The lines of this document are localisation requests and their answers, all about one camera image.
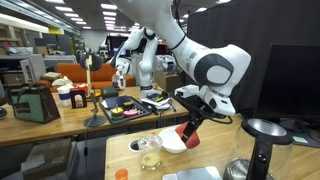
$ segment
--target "wooden countertop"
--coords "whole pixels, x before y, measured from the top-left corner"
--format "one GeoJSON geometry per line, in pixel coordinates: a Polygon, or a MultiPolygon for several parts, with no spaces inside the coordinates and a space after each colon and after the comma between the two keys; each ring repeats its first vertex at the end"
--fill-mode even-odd
{"type": "MultiPolygon", "coordinates": [[[[125,90],[119,91],[119,95],[128,95],[139,100],[139,88],[140,87],[127,87],[125,90]]],[[[71,109],[71,106],[63,107],[61,105],[58,94],[53,93],[53,97],[56,101],[61,118],[47,124],[16,119],[13,115],[12,107],[8,104],[4,105],[3,107],[8,111],[8,116],[7,118],[0,120],[0,147],[84,133],[85,127],[83,126],[83,122],[92,117],[91,109],[93,108],[93,104],[88,102],[86,108],[71,109]]],[[[189,114],[189,112],[177,101],[172,101],[177,112],[175,114],[172,110],[168,110],[165,112],[165,118],[174,118],[175,116],[180,117],[189,114]]],[[[104,116],[100,108],[98,115],[104,116]]],[[[152,122],[157,119],[158,116],[152,113],[118,125],[111,125],[107,120],[99,127],[89,128],[89,132],[152,122]]]]}
{"type": "MultiPolygon", "coordinates": [[[[154,171],[140,168],[139,153],[128,150],[128,143],[151,132],[159,133],[163,128],[112,137],[107,140],[106,145],[105,179],[114,179],[116,170],[120,168],[128,169],[128,179],[159,180],[165,174],[212,165],[223,176],[225,165],[230,156],[231,145],[240,127],[242,117],[235,115],[233,120],[234,122],[229,125],[205,120],[197,131],[201,140],[200,145],[181,154],[171,154],[162,149],[160,152],[162,164],[154,171]]],[[[320,149],[293,145],[288,179],[319,179],[319,162],[320,149]]]]}

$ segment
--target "black cable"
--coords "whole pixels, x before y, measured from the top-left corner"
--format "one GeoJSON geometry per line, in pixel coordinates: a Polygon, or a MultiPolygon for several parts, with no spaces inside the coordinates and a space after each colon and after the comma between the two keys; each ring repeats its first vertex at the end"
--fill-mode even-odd
{"type": "Polygon", "coordinates": [[[85,157],[85,179],[87,179],[88,177],[88,160],[87,160],[87,156],[88,156],[88,127],[90,126],[91,122],[93,120],[93,117],[90,119],[88,125],[86,126],[85,132],[84,132],[84,157],[85,157]]]}
{"type": "Polygon", "coordinates": [[[199,108],[196,108],[196,107],[190,105],[189,103],[184,102],[179,96],[173,96],[173,97],[175,97],[175,99],[176,99],[179,103],[188,106],[188,108],[190,108],[190,109],[192,109],[192,110],[194,110],[194,111],[199,112],[199,114],[202,115],[202,116],[203,116],[204,118],[206,118],[206,119],[209,119],[209,120],[211,120],[211,121],[214,121],[214,122],[217,122],[217,123],[221,123],[221,124],[231,124],[231,123],[233,123],[232,118],[229,117],[229,116],[228,116],[228,117],[229,117],[229,120],[230,120],[230,121],[228,121],[228,122],[216,120],[216,119],[214,119],[214,118],[223,119],[223,118],[225,118],[226,116],[217,114],[217,113],[215,113],[215,112],[214,112],[213,114],[209,114],[209,113],[207,113],[207,112],[205,112],[205,111],[203,111],[203,110],[201,110],[201,109],[199,109],[199,108]]]}

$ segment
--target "glass jar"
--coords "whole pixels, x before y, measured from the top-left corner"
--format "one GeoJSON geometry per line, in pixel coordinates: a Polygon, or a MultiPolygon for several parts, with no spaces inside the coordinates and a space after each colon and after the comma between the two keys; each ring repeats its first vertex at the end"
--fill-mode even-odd
{"type": "Polygon", "coordinates": [[[143,136],[138,140],[139,145],[139,163],[142,169],[155,170],[159,167],[160,149],[162,147],[161,138],[155,133],[143,136]]]}

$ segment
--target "box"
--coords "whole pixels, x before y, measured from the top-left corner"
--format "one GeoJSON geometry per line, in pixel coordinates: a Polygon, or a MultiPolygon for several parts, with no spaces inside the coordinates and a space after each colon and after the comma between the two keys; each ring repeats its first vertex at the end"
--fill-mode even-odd
{"type": "Polygon", "coordinates": [[[164,75],[159,70],[156,70],[154,72],[154,80],[166,92],[174,92],[175,89],[183,86],[183,78],[180,74],[164,75]]]}
{"type": "Polygon", "coordinates": [[[71,152],[71,150],[74,149],[72,146],[70,139],[63,139],[34,146],[27,161],[21,165],[24,180],[43,179],[64,171],[70,175],[70,171],[72,171],[70,170],[72,169],[72,162],[69,162],[69,160],[76,155],[74,152],[71,152]],[[41,159],[37,162],[40,162],[39,166],[35,165],[36,167],[31,169],[25,168],[26,164],[29,168],[30,165],[34,165],[35,162],[32,162],[32,160],[36,158],[41,159]]]}

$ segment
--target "white bowl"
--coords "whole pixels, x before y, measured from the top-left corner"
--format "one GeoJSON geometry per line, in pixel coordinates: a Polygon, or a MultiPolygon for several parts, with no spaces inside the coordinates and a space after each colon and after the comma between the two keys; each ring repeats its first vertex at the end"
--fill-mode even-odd
{"type": "Polygon", "coordinates": [[[181,153],[187,149],[175,128],[166,128],[159,133],[162,139],[162,147],[171,153],[181,153]]]}

